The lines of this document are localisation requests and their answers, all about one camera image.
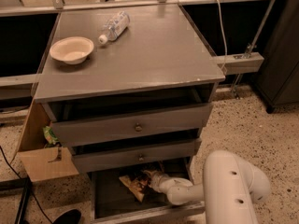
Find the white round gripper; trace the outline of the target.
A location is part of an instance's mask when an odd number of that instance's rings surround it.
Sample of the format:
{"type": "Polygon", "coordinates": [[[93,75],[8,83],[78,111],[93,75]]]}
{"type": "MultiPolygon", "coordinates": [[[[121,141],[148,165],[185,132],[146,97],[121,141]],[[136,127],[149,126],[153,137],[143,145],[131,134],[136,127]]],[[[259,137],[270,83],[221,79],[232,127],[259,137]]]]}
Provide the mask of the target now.
{"type": "Polygon", "coordinates": [[[190,187],[192,182],[181,177],[171,177],[162,172],[155,172],[150,176],[150,187],[159,193],[166,194],[174,186],[190,187]]]}

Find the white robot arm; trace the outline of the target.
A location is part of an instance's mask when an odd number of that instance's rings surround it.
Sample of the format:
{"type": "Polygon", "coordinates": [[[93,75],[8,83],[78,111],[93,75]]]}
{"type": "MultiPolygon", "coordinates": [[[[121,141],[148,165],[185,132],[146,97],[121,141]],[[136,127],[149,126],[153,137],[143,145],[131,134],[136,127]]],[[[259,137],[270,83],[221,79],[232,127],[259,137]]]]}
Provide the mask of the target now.
{"type": "Polygon", "coordinates": [[[270,181],[261,169],[225,150],[206,157],[201,184],[158,171],[150,178],[151,187],[173,205],[204,203],[206,224],[259,224],[253,205],[271,193],[270,181]]]}

